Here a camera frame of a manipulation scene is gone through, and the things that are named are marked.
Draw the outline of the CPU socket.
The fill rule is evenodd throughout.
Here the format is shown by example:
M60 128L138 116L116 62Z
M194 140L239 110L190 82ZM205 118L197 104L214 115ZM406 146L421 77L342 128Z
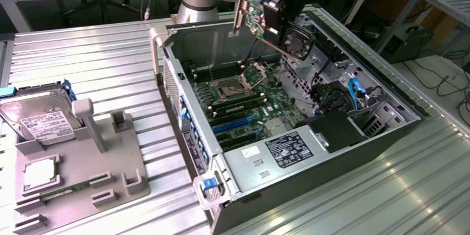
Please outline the CPU socket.
M223 80L217 85L217 91L219 92L221 98L227 100L229 98L243 94L245 88L237 78Z

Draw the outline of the black box on floor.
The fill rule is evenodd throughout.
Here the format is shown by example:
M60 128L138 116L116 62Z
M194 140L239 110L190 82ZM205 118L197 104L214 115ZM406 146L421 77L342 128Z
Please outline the black box on floor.
M421 49L434 37L434 31L416 23L402 24L383 49L382 55L391 63L414 59Z

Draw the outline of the installed black RAM stick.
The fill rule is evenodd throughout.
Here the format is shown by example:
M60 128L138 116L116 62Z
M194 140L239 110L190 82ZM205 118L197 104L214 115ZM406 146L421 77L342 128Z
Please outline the installed black RAM stick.
M219 108L213 108L213 116L215 118L227 116L230 114L247 111L254 109L259 106L263 106L267 102L267 99L253 99L245 102L239 102Z

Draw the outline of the thin locking lever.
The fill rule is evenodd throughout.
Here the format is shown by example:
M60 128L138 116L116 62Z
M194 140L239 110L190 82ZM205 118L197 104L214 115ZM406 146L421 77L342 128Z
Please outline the thin locking lever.
M211 72L211 64L210 64L209 60L207 60L207 70L209 70L210 77L211 77L211 85L215 86L217 83L215 83L214 75L213 75L213 72Z

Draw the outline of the metal socket cover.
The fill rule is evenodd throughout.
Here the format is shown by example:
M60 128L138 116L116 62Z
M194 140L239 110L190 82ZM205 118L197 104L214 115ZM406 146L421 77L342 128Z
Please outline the metal socket cover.
M239 81L246 90L253 90L267 78L267 70L258 62L253 63L239 75Z

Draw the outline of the silver chipset heat sink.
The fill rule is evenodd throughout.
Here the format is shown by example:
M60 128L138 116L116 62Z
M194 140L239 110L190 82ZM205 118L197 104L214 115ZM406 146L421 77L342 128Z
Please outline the silver chipset heat sink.
M265 127L271 135L282 134L290 130L279 117L266 121Z

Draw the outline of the green graphics card with fan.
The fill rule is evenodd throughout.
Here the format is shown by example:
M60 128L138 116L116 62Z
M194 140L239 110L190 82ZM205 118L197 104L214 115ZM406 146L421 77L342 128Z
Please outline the green graphics card with fan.
M239 0L233 31L238 32L242 26L246 26L258 40L287 57L302 61L311 50L314 36L310 31L295 23L301 12L294 20L287 21L283 34L277 36L266 29L263 2Z

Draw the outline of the metal disk bay cage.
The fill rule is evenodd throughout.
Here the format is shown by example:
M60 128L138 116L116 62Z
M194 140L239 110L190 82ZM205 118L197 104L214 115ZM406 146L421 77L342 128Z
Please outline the metal disk bay cage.
M314 51L303 61L282 57L282 88L305 116L355 109L347 91L350 66L350 60L334 63L319 51Z

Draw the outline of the open black PC case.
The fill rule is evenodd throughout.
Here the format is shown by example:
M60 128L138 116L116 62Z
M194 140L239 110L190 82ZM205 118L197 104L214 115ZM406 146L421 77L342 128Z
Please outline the open black PC case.
M190 83L191 70L223 67L235 62L278 62L279 52L259 52L247 59L237 57L235 50L247 50L262 43L250 30L239 36L230 34L227 21L160 26L151 29L152 49L158 65L158 84L166 104L171 107L171 123L185 162L194 181L210 170L218 172L225 184L219 190L230 192L227 202L210 210L213 235L225 235L262 214L301 198L337 199L345 193L341 183L371 162L398 140L406 137L428 113L416 103L387 71L381 55L327 14L322 8L305 11L297 23L314 36L307 56L322 52L331 62L350 60L347 91L355 109L347 112L369 139L334 153L330 158L295 176L262 190L243 194L238 188L225 152L203 113Z

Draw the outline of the green RAM stick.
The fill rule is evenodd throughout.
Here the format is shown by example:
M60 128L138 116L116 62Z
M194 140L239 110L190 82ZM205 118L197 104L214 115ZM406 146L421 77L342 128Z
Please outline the green RAM stick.
M74 192L78 192L91 186L90 181L80 182L70 187L62 188L54 192L46 193L40 195L40 200L47 201L52 200L60 196L68 195Z

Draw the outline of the silver CPU chip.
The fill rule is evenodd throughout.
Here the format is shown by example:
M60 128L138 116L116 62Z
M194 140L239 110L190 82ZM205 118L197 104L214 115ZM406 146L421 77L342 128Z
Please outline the silver CPU chip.
M24 186L35 188L55 179L55 161L51 159L30 163L24 172Z

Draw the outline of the blue expansion slot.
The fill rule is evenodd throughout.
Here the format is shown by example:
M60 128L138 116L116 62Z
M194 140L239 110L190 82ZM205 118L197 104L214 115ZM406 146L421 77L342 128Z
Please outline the blue expansion slot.
M222 133L225 131L229 131L234 128L243 127L243 126L249 125L251 121L253 121L253 118L245 118L245 119L237 120L231 123L221 125L219 127L215 127L213 129L213 132L217 134L217 133Z

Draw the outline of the metal slat shelf frame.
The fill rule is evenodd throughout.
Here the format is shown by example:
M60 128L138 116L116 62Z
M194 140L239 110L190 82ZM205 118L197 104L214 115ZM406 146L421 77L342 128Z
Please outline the metal slat shelf frame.
M432 7L438 8L456 20L470 28L470 0L410 0L399 13L387 34L378 39L374 50L381 53L394 35L394 31L404 24L410 12L413 11L418 1L425 1Z

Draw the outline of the grey power supply unit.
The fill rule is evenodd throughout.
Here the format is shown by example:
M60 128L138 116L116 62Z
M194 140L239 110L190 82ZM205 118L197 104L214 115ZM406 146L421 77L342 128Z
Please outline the grey power supply unit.
M225 153L243 194L289 179L330 158L329 141L305 125Z

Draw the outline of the blue disk caddy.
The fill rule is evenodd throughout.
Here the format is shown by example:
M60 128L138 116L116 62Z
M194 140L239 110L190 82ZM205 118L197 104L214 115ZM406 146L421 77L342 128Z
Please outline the blue disk caddy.
M36 94L40 92L48 92L56 89L64 90L71 101L76 100L76 95L72 90L71 82L68 79L63 79L62 81L56 81L55 83L42 84L36 86L24 86L20 88L16 88L15 86L8 86L4 88L0 88L0 99L15 97L15 96Z

